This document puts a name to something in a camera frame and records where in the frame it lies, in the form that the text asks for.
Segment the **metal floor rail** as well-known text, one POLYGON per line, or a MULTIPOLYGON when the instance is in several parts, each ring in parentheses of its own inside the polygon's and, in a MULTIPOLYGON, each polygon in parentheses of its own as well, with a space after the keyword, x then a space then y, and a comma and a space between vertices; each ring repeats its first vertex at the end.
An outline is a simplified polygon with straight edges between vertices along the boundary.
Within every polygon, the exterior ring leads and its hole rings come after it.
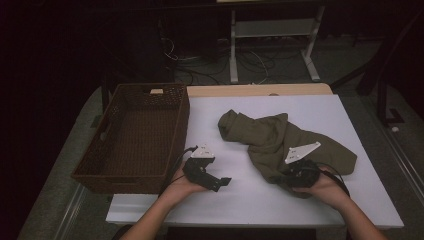
POLYGON ((385 138, 390 145, 399 168, 403 172, 413 192, 424 207, 424 179, 418 174, 409 157, 392 132, 385 132, 385 138))
POLYGON ((78 184, 65 209, 64 216, 54 235, 54 240, 67 240, 86 195, 86 188, 81 184, 78 184))

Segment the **olive green shorts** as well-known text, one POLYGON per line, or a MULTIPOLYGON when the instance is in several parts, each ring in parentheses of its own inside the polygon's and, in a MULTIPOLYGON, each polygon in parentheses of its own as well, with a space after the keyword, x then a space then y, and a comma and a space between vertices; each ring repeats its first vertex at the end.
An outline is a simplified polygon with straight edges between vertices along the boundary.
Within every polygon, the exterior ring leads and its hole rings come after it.
MULTIPOLYGON (((302 130, 290 123, 287 113, 253 119, 229 110, 219 119, 218 128, 224 141, 248 146, 247 152, 252 164, 268 183, 272 176, 284 176, 283 172, 288 169, 284 160, 290 147, 315 142, 320 142, 321 146, 310 153, 307 159, 326 163, 341 175, 350 175, 355 168, 355 153, 328 136, 302 130)), ((294 192, 286 183, 276 185, 297 198, 310 197, 307 193, 294 192)))

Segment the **person's right hand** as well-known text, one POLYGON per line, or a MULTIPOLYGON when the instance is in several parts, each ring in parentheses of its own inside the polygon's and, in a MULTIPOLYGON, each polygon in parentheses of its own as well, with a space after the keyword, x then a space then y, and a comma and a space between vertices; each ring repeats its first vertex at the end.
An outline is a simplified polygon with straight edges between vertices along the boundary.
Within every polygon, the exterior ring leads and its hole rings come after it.
POLYGON ((332 208, 340 210, 350 197, 331 177, 326 175, 327 172, 328 168, 321 167, 320 176, 313 186, 294 188, 294 191, 311 194, 332 208))

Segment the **person's left hand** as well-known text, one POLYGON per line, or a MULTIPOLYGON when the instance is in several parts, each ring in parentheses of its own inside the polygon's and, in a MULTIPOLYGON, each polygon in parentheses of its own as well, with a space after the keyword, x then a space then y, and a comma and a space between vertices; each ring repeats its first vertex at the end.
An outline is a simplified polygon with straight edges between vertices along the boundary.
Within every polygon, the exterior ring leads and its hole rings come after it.
POLYGON ((174 174, 171 183, 159 196, 159 205, 171 210, 193 193, 206 191, 206 188, 190 182, 181 169, 174 174))

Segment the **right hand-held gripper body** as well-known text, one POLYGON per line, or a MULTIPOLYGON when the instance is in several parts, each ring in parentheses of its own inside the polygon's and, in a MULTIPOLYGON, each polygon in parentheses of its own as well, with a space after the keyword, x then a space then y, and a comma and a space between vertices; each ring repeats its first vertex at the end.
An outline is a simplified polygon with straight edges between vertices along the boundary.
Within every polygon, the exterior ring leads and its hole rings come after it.
POLYGON ((291 188, 310 188, 319 179, 320 169, 307 156, 321 146, 320 142, 290 147, 285 164, 288 169, 283 172, 286 184, 291 188))

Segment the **light wooden table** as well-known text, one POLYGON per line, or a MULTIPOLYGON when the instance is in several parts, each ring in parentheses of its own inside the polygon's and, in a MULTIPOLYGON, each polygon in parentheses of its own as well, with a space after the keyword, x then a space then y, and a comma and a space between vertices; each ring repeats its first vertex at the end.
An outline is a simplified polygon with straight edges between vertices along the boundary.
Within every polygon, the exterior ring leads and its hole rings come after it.
POLYGON ((188 86, 190 97, 332 95, 324 83, 188 86))

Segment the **black metal stand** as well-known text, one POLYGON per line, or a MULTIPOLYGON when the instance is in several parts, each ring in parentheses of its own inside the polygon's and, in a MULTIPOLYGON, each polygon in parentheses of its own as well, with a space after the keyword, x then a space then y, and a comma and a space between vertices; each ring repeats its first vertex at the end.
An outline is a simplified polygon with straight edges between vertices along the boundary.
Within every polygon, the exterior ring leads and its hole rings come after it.
POLYGON ((387 82, 380 78, 377 86, 377 117, 380 122, 388 127, 390 124, 404 123, 404 119, 394 108, 388 107, 387 82))

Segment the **white metal desk frame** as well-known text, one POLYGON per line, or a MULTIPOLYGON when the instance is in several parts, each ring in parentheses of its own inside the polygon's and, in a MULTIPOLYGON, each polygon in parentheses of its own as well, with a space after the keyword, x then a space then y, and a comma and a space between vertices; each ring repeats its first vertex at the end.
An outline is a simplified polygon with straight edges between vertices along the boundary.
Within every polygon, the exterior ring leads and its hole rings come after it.
POLYGON ((236 40, 253 37, 292 37, 307 36, 308 43, 300 51, 305 67, 313 82, 319 82, 320 77, 314 66, 311 54, 318 36, 325 7, 319 6, 313 18, 278 19, 278 20, 238 20, 235 10, 231 11, 230 35, 230 81, 238 83, 236 59, 236 40))

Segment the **brown woven basket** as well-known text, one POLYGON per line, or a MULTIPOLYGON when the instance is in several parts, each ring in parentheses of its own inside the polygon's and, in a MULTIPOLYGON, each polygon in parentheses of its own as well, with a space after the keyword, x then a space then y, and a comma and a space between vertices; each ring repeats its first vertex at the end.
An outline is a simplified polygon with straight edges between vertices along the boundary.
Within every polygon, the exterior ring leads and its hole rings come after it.
POLYGON ((184 152, 189 115, 183 84, 119 85, 72 178, 94 193, 160 193, 184 152))

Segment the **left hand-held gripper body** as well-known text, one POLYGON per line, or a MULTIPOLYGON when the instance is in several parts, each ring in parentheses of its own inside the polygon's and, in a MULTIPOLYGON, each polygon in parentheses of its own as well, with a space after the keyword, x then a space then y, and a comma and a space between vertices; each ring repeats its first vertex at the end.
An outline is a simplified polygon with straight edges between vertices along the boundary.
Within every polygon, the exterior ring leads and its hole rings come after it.
POLYGON ((201 165, 200 158, 213 158, 215 155, 207 145, 198 146, 186 160, 183 173, 192 183, 198 184, 208 190, 217 192, 220 189, 219 179, 206 170, 208 165, 201 165))

